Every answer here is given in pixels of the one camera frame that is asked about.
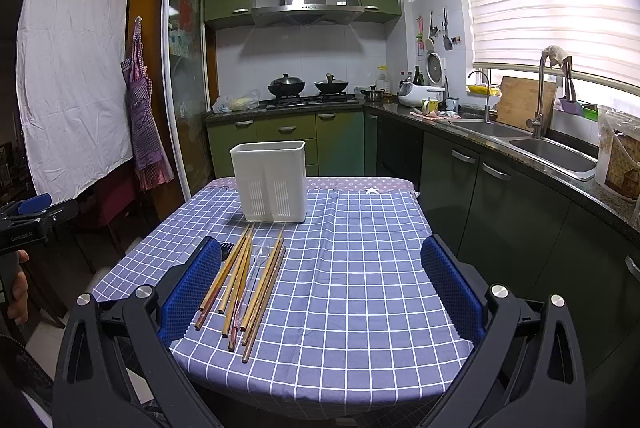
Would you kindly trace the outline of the person's left hand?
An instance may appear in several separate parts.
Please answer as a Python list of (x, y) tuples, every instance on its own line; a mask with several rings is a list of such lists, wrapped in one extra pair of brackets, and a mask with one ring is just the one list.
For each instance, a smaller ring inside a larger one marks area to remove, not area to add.
[(29, 255), (24, 249), (20, 249), (17, 253), (20, 256), (20, 262), (12, 284), (13, 301), (8, 307), (8, 315), (16, 325), (23, 325), (28, 320), (28, 283), (22, 264), (29, 260)]

